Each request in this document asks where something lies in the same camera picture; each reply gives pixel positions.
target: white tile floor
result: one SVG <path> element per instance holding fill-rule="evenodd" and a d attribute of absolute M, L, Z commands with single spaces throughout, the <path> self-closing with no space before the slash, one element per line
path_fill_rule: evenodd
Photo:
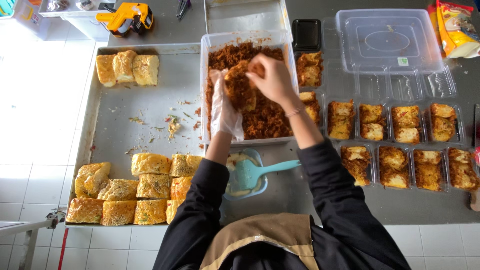
<path fill-rule="evenodd" d="M 94 51 L 68 22 L 47 41 L 0 21 L 0 220 L 41 220 L 68 203 Z M 480 224 L 387 226 L 413 270 L 480 270 Z M 58 269 L 65 227 L 39 232 L 33 269 Z M 165 228 L 69 229 L 65 270 L 151 269 Z M 0 238 L 0 270 L 18 268 L 23 235 Z"/>

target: clear plastic lid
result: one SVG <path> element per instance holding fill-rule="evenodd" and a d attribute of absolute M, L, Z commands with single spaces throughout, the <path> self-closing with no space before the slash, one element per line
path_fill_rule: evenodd
<path fill-rule="evenodd" d="M 352 64 L 420 67 L 442 62 L 426 10 L 341 10 L 336 26 L 347 72 L 354 72 Z"/>

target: plastic glove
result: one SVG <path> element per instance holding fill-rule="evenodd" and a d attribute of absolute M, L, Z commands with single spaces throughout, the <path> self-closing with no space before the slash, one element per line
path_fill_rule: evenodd
<path fill-rule="evenodd" d="M 219 131 L 232 134 L 237 141 L 243 141 L 242 115 L 236 111 L 225 94 L 225 74 L 228 69 L 222 71 L 211 70 L 208 74 L 214 86 L 212 96 L 212 120 L 210 133 L 212 138 Z"/>

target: silicone spatula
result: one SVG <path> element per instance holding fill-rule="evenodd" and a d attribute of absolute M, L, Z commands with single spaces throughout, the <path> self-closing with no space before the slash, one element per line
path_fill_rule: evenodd
<path fill-rule="evenodd" d="M 235 169 L 241 190 L 252 189 L 257 185 L 258 178 L 267 172 L 284 171 L 300 166 L 300 160 L 290 160 L 272 166 L 257 167 L 250 160 L 237 162 Z"/>

